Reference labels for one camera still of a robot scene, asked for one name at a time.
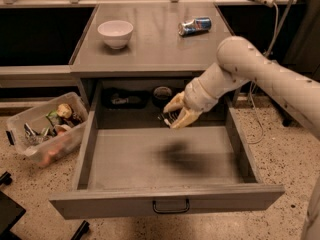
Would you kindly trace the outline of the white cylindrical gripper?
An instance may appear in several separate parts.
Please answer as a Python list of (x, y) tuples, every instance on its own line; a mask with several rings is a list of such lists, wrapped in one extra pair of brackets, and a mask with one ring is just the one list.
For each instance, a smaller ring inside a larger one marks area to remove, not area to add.
[(163, 112), (180, 110), (178, 117), (171, 123), (172, 129), (180, 129), (195, 122), (202, 112), (210, 111), (218, 100), (215, 79), (197, 77), (187, 84), (184, 92), (176, 94), (165, 105)]

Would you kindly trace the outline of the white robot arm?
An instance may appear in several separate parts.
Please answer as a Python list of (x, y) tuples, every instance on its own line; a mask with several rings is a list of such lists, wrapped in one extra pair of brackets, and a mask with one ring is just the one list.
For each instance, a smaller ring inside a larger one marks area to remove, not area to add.
[(216, 59), (165, 105), (165, 113), (179, 112), (172, 129), (192, 124), (224, 94), (251, 81), (320, 140), (320, 82), (269, 60), (240, 36), (224, 39)]

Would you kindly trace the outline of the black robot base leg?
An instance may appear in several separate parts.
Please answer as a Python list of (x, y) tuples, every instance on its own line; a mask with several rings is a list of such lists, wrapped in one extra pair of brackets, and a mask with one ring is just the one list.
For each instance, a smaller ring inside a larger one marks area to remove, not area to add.
[(25, 208), (0, 191), (0, 240), (22, 240), (11, 228), (25, 213)]

